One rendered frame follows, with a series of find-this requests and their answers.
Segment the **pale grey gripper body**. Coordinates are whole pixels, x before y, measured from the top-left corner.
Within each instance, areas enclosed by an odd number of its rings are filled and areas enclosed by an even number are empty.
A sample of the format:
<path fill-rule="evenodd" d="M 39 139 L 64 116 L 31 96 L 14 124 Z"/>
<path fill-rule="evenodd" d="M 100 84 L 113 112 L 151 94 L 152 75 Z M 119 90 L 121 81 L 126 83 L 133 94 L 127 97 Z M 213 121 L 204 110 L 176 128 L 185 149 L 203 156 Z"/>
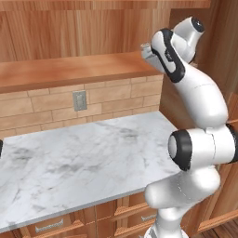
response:
<path fill-rule="evenodd" d="M 141 56 L 142 58 L 150 64 L 153 68 L 155 68 L 157 71 L 161 73 L 166 73 L 166 66 L 165 66 L 165 60 L 162 54 L 165 51 L 164 46 L 159 46 L 161 52 L 160 55 L 157 56 L 152 52 L 152 47 L 150 43 L 145 43 L 140 46 L 141 49 Z"/>

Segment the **tall wooden cabinet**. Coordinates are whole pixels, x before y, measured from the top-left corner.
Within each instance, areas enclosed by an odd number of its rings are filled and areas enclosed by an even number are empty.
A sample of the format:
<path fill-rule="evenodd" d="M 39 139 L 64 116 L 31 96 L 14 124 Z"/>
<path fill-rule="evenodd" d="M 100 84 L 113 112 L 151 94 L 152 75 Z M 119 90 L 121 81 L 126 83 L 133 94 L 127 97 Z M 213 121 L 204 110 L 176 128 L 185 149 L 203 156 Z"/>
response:
<path fill-rule="evenodd" d="M 194 62 L 217 83 L 229 107 L 229 123 L 238 129 L 238 0 L 210 0 L 209 8 L 178 4 L 163 10 L 167 28 L 189 16 L 197 17 L 205 26 Z M 182 221 L 189 235 L 202 225 L 215 226 L 232 214 L 238 216 L 238 162 L 219 165 L 217 170 L 219 189 L 190 209 Z"/>

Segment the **wooden base cabinet panel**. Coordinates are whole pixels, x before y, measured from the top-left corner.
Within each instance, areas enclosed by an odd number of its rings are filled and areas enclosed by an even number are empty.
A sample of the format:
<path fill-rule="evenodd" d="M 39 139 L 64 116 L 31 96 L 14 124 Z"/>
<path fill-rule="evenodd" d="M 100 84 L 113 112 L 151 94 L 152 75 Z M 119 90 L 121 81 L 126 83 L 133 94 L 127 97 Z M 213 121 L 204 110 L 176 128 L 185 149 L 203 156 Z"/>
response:
<path fill-rule="evenodd" d="M 113 238 L 115 225 L 112 221 L 116 202 L 110 201 L 84 209 L 85 224 L 92 238 Z"/>

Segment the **wooden wall cabinet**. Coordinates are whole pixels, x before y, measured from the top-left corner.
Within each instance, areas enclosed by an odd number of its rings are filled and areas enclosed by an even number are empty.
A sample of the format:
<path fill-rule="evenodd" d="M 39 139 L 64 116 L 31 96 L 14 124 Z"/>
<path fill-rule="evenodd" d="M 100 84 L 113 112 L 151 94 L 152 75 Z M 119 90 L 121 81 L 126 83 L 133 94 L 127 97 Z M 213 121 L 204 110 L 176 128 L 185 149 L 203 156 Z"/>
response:
<path fill-rule="evenodd" d="M 144 76 L 140 45 L 211 0 L 0 0 L 0 93 Z"/>

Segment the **grey wall outlet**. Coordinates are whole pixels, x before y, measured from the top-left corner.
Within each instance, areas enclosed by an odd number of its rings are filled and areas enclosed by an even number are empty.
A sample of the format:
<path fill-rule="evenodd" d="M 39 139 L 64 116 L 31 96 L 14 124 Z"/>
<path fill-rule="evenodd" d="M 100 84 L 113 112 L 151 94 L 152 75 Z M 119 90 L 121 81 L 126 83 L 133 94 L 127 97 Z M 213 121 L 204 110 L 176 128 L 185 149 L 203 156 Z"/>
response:
<path fill-rule="evenodd" d="M 86 92 L 74 91 L 73 92 L 73 107 L 76 112 L 87 109 Z"/>

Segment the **wooden drawer front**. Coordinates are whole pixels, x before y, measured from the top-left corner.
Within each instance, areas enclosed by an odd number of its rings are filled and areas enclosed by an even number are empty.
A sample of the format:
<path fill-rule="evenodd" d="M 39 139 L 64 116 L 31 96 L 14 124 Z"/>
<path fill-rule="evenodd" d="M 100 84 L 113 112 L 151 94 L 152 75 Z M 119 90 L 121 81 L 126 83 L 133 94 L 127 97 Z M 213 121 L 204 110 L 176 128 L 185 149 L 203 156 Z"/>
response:
<path fill-rule="evenodd" d="M 49 224 L 60 222 L 62 218 L 63 218 L 63 225 L 46 231 L 40 231 L 38 233 L 35 232 L 35 226 L 38 228 L 45 227 Z M 20 233 L 23 237 L 49 237 L 62 234 L 66 231 L 71 231 L 73 229 L 80 228 L 82 226 L 83 223 L 79 219 L 75 218 L 74 213 L 71 213 L 56 218 L 50 218 L 47 220 L 36 222 L 31 225 L 27 225 L 23 228 L 20 228 Z"/>
<path fill-rule="evenodd" d="M 122 218 L 128 218 L 138 212 L 144 211 L 148 207 L 149 206 L 145 202 L 144 192 L 119 198 L 115 202 L 115 211 L 112 220 L 116 221 Z"/>
<path fill-rule="evenodd" d="M 128 218 L 119 219 L 116 222 L 115 238 L 133 238 L 137 233 L 143 235 L 144 232 L 153 224 L 155 218 L 142 221 L 141 216 L 147 217 L 156 214 L 155 209 L 147 208 Z"/>

